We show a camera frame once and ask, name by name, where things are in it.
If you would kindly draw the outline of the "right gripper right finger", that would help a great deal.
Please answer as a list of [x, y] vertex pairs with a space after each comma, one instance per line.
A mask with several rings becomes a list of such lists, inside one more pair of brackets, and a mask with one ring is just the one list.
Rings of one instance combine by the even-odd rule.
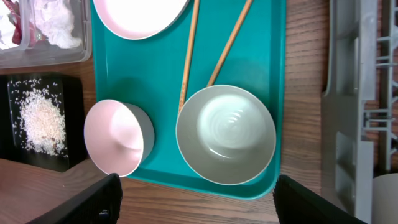
[[365, 224], [287, 175], [279, 176], [273, 198], [280, 224]]

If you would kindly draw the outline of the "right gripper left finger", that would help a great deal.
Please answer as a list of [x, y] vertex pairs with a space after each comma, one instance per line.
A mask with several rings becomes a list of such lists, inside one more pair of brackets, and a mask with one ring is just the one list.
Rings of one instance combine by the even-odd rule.
[[117, 174], [110, 174], [30, 223], [116, 224], [122, 199], [120, 178]]

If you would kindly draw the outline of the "white paper cup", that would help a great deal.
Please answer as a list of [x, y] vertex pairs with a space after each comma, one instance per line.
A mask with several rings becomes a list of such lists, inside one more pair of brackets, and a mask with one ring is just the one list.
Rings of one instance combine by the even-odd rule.
[[397, 173], [373, 179], [372, 224], [398, 224]]

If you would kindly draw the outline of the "grey green ceramic bowl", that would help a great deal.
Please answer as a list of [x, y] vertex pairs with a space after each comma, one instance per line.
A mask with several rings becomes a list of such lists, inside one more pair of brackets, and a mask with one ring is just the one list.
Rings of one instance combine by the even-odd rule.
[[271, 163], [277, 143], [267, 107], [232, 85], [194, 93], [178, 114], [175, 136], [191, 170], [220, 185], [245, 184], [258, 177]]

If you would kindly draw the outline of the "rice food scraps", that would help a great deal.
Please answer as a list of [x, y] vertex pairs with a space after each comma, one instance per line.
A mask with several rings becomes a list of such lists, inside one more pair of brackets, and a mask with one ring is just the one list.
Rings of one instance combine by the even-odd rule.
[[28, 78], [7, 83], [14, 143], [28, 152], [67, 157], [62, 87]]

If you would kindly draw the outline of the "red snack wrapper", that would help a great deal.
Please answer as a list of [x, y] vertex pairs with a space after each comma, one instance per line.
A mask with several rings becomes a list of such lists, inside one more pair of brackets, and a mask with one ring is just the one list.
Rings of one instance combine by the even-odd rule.
[[43, 39], [28, 1], [1, 1], [1, 50], [32, 48]]

